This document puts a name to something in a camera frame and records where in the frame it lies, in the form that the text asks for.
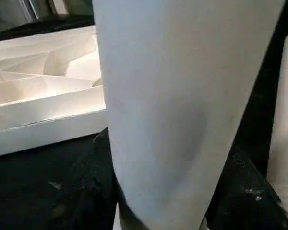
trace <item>white paper roll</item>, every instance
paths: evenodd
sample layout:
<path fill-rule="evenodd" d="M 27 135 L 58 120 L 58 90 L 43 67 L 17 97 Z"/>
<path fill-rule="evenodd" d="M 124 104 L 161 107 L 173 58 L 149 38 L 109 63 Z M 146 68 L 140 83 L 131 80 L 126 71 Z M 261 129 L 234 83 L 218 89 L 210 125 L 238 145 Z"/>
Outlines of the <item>white paper roll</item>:
<path fill-rule="evenodd" d="M 278 85 L 267 178 L 288 211 L 288 37 Z"/>
<path fill-rule="evenodd" d="M 115 173 L 147 229 L 199 228 L 283 2 L 94 0 Z"/>

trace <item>white cardboard edge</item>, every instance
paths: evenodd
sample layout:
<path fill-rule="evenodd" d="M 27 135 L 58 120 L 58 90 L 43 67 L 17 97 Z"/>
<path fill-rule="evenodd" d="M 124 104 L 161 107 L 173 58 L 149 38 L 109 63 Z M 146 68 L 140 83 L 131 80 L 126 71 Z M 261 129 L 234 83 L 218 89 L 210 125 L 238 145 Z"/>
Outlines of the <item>white cardboard edge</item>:
<path fill-rule="evenodd" d="M 105 112 L 62 117 L 0 131 L 0 155 L 98 133 L 107 127 Z"/>
<path fill-rule="evenodd" d="M 76 29 L 57 31 L 57 32 L 52 32 L 52 33 L 47 33 L 47 34 L 38 34 L 38 35 L 36 34 L 33 36 L 20 37 L 20 38 L 0 41 L 0 50 L 13 48 L 16 46 L 32 45 L 32 44 L 36 44 L 40 42 L 58 39 L 60 37 L 69 37 L 70 39 L 72 39 L 73 36 L 85 35 L 85 34 L 96 35 L 95 26 L 86 26 L 86 27 L 81 27 L 81 28 L 76 28 Z"/>
<path fill-rule="evenodd" d="M 105 109 L 102 86 L 0 106 L 0 130 Z"/>

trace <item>black surface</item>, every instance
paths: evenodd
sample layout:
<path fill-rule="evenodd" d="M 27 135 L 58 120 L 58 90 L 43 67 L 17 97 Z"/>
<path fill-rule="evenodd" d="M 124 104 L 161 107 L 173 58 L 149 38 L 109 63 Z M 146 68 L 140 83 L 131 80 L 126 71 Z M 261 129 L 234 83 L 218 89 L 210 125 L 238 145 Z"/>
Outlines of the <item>black surface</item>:
<path fill-rule="evenodd" d="M 93 16 L 53 15 L 0 33 L 0 41 L 95 25 Z"/>

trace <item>white tray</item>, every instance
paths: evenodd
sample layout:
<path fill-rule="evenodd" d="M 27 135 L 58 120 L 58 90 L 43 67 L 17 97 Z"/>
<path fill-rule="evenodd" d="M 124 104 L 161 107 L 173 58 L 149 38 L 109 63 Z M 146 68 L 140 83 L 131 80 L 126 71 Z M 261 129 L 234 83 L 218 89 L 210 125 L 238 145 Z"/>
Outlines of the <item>white tray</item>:
<path fill-rule="evenodd" d="M 94 27 L 0 42 L 0 155 L 106 126 Z"/>

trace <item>white cardboard tube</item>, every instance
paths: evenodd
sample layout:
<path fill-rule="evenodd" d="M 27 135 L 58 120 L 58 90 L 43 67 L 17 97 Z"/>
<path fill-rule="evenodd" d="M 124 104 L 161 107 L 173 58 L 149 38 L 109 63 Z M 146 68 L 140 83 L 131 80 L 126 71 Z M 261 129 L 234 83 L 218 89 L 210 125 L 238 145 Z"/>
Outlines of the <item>white cardboard tube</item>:
<path fill-rule="evenodd" d="M 199 228 L 283 2 L 94 0 L 114 169 L 147 229 Z"/>
<path fill-rule="evenodd" d="M 278 84 L 267 178 L 288 211 L 288 37 Z"/>

